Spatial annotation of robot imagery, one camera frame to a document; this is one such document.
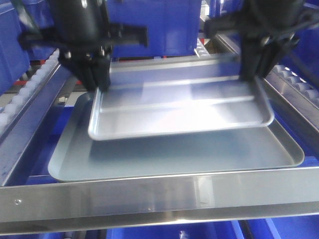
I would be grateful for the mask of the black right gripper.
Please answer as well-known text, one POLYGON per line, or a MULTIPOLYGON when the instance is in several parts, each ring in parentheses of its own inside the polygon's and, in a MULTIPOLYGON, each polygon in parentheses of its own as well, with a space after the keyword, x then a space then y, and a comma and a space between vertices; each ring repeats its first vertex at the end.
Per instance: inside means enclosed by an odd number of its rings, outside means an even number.
POLYGON ((297 46, 296 32, 318 23, 317 9, 241 10, 206 21, 204 33, 209 38, 218 33, 240 33, 239 79, 252 81, 265 78, 297 46))

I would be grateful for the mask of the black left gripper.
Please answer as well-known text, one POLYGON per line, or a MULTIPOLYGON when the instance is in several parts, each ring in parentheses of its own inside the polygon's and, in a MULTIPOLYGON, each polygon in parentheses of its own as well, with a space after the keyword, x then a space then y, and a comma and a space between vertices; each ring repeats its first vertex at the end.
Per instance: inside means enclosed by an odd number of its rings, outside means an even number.
POLYGON ((87 91, 106 91, 110 86, 110 63, 107 56, 86 56, 85 53, 98 51, 101 47, 114 45, 148 46, 148 28, 146 26, 110 23, 107 30, 95 37, 80 33, 70 40, 62 37, 57 27, 41 28, 38 33, 30 30, 22 32, 17 38, 22 49, 28 50, 35 46, 58 48, 59 63, 68 69, 83 84, 87 91))

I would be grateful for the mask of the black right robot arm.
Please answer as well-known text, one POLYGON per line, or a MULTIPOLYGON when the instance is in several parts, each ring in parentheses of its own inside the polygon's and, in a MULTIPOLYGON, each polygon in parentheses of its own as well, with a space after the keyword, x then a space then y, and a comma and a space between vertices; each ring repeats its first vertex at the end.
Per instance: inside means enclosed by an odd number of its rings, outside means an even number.
POLYGON ((251 81, 266 77, 297 46, 298 31, 318 23, 318 9, 303 0, 245 0, 238 11, 206 21, 204 32, 240 35, 239 78, 251 81))

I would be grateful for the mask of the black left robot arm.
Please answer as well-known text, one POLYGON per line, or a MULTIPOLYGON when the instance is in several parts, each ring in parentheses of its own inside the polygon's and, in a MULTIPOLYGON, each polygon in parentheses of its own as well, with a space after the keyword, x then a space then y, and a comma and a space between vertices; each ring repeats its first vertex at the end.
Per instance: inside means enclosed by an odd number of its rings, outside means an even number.
POLYGON ((59 49, 59 63, 88 91, 107 91, 115 45, 148 45, 145 26, 109 21, 104 0, 50 0, 52 27, 40 28, 20 0, 13 0, 18 18, 27 28, 18 40, 23 49, 34 46, 59 49))

